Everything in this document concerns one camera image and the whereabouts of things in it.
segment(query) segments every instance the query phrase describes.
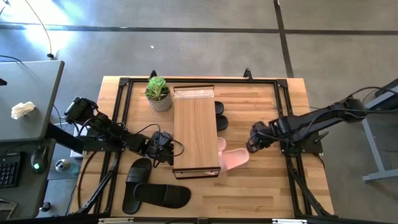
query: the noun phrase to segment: white tissue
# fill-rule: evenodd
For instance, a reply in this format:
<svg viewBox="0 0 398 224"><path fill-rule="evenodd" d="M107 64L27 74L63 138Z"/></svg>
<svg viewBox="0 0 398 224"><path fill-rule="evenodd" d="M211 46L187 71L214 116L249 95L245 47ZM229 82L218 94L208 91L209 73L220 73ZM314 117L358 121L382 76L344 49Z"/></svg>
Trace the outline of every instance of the white tissue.
<svg viewBox="0 0 398 224"><path fill-rule="evenodd" d="M36 106L30 101L27 103L18 103L11 108L11 118L18 119L21 116L24 116L25 114L34 110L35 107Z"/></svg>

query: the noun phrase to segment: concrete floor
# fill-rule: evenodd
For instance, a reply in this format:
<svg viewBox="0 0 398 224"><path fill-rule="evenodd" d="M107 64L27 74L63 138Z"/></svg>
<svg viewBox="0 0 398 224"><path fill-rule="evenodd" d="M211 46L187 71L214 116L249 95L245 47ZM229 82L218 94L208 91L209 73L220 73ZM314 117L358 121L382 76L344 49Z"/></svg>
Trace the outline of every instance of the concrete floor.
<svg viewBox="0 0 398 224"><path fill-rule="evenodd" d="M12 7L3 10L1 22L38 22L24 1L9 1ZM45 24L278 28L273 0L29 2ZM280 7L286 29L398 30L395 0L280 0ZM162 76L240 77L249 67L255 77L287 77L279 34L84 31L49 34L54 53L65 61L55 103L60 111L65 111L75 96L96 100L104 75L149 75L156 70ZM286 38L294 77L305 79L311 106L326 106L361 87L383 86L397 78L398 35L287 34ZM0 43L1 54L24 61L46 60L49 52L40 27L1 29ZM361 180L361 175L377 171L361 124L342 123L329 131L322 144L335 213L345 218L396 222L398 178L371 184ZM49 185L49 195L52 190L56 188ZM59 207L66 208L68 198L56 201Z"/></svg>

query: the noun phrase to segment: black slide sandal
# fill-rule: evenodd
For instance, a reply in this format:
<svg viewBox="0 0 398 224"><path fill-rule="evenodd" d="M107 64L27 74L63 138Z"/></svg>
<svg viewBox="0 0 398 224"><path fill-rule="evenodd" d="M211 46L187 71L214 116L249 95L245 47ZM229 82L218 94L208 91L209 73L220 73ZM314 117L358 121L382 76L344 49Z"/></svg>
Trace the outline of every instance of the black slide sandal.
<svg viewBox="0 0 398 224"><path fill-rule="evenodd" d="M134 189L140 183L146 183L149 180L152 163L147 158L141 158L133 162L126 179L126 191L123 199L123 212L134 214L138 211L141 202L134 198Z"/></svg>
<svg viewBox="0 0 398 224"><path fill-rule="evenodd" d="M214 101L216 108L216 115L221 115L224 112L224 104L220 101Z"/></svg>
<svg viewBox="0 0 398 224"><path fill-rule="evenodd" d="M184 207L191 199L190 189L170 184L137 184L134 198L166 208Z"/></svg>
<svg viewBox="0 0 398 224"><path fill-rule="evenodd" d="M224 115L218 115L216 117L217 131L222 131L228 127L228 118Z"/></svg>

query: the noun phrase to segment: slipper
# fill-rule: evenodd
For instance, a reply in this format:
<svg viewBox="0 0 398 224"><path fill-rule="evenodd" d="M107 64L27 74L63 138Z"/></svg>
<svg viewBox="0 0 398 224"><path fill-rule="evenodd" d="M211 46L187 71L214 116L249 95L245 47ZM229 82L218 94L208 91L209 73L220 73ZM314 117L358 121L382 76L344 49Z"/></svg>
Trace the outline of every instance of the slipper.
<svg viewBox="0 0 398 224"><path fill-rule="evenodd" d="M249 152L243 148L229 151L219 151L218 160L221 167L220 174L247 163L249 158ZM206 174L216 175L214 172L206 172Z"/></svg>
<svg viewBox="0 0 398 224"><path fill-rule="evenodd" d="M130 167L126 179L126 191L123 199L123 212L134 214L138 211L141 202L134 198L134 189L140 183L147 183L152 169L152 163L147 158L136 160Z"/></svg>
<svg viewBox="0 0 398 224"><path fill-rule="evenodd" d="M224 112L224 104L220 101L214 101L216 107L216 115L221 115Z"/></svg>
<svg viewBox="0 0 398 224"><path fill-rule="evenodd" d="M218 147L218 151L224 151L226 149L226 141L225 139L221 138L221 137L217 137L217 147Z"/></svg>
<svg viewBox="0 0 398 224"><path fill-rule="evenodd" d="M166 208L184 207L191 199L191 191L182 186L170 184L138 184L134 198Z"/></svg>
<svg viewBox="0 0 398 224"><path fill-rule="evenodd" d="M222 131L228 127L228 118L224 115L216 116L217 131Z"/></svg>

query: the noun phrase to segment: pink slide sandal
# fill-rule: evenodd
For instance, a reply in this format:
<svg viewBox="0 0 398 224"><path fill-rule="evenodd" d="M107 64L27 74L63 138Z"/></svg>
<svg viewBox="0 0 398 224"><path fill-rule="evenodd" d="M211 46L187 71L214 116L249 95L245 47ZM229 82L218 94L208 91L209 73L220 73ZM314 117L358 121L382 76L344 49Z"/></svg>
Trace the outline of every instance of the pink slide sandal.
<svg viewBox="0 0 398 224"><path fill-rule="evenodd" d="M225 151L226 141L221 137L217 137L218 143L218 159L220 161L220 174L230 169L241 166L249 161L250 155L246 149L234 149Z"/></svg>

